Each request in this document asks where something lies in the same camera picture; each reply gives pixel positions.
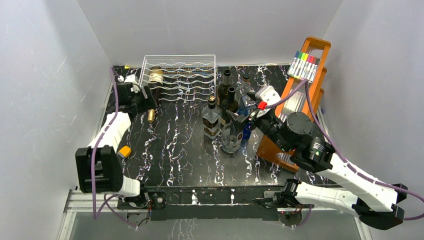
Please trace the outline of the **dark wine bottle gold cap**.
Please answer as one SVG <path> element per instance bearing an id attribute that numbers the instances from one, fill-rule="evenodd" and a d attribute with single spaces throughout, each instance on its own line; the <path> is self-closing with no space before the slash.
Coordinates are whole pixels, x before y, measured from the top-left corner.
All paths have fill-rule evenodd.
<path id="1" fill-rule="evenodd" d="M 236 89 L 231 86 L 227 91 L 227 98 L 222 103 L 221 118 L 220 118 L 221 128 L 223 128 L 230 120 L 230 117 L 227 114 L 227 110 L 230 112 L 236 113 L 239 109 L 239 104 L 235 100 L 235 91 Z"/>

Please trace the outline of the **blue square glass bottle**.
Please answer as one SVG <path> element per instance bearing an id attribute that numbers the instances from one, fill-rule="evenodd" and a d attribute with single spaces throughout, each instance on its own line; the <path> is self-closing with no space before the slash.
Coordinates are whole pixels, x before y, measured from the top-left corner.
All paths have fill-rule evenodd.
<path id="1" fill-rule="evenodd" d="M 240 98 L 239 102 L 239 108 L 238 108 L 238 114 L 248 116 L 250 115 L 256 108 L 256 102 L 252 100 L 249 96 L 244 95 Z M 252 130 L 251 130 L 251 123 L 248 122 L 244 128 L 243 128 L 243 140 L 248 140 L 251 136 Z"/>

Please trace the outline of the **brown rack bottle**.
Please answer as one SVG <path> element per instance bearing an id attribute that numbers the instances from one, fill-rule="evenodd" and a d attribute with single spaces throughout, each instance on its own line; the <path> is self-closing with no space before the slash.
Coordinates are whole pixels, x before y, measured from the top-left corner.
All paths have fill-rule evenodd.
<path id="1" fill-rule="evenodd" d="M 233 86 L 231 79 L 231 70 L 226 69 L 222 75 L 222 82 L 217 88 L 217 104 L 220 108 L 223 107 L 223 102 L 228 98 L 229 88 Z"/>

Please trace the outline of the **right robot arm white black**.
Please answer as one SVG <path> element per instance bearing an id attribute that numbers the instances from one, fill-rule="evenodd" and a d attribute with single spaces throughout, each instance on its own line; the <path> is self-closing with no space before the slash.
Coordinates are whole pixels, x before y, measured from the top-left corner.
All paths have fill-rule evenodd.
<path id="1" fill-rule="evenodd" d="M 402 184 L 382 186 L 354 170 L 352 164 L 336 155 L 318 125 L 305 113 L 293 112 L 285 120 L 265 110 L 255 110 L 248 116 L 227 111 L 227 116 L 236 129 L 251 123 L 282 151 L 291 151 L 290 160 L 299 168 L 341 186 L 337 190 L 288 179 L 281 192 L 265 195 L 260 205 L 266 208 L 318 205 L 351 214 L 378 230 L 391 229 L 406 219 L 404 210 L 399 207 L 399 202 L 406 198 L 406 187 Z"/>

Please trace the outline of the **clear ribbed glass bottle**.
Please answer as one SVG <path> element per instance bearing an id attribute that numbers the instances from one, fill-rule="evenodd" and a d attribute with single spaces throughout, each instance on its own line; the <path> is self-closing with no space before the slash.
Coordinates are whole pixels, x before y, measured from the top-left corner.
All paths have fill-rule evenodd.
<path id="1" fill-rule="evenodd" d="M 245 73 L 242 76 L 242 82 L 237 90 L 237 99 L 240 100 L 243 96 L 247 95 L 247 92 L 254 91 L 253 87 L 250 84 L 250 75 Z"/>

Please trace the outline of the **clear round glass bottle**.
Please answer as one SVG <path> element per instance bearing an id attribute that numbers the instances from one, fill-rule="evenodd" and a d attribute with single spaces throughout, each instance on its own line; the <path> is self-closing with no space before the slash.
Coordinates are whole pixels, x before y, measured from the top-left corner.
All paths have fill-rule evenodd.
<path id="1" fill-rule="evenodd" d="M 216 98 L 211 94 L 207 105 L 202 110 L 203 132 L 206 137 L 214 140 L 220 132 L 221 110 L 216 105 Z"/>

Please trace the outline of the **clear labelled glass bottle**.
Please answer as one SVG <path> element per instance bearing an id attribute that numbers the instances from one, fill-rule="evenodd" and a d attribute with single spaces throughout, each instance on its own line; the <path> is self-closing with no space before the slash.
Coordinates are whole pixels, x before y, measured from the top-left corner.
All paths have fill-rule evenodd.
<path id="1" fill-rule="evenodd" d="M 243 138 L 242 119 L 242 116 L 234 113 L 233 117 L 230 117 L 230 120 L 222 128 L 222 149 L 226 153 L 236 153 L 241 146 Z"/>

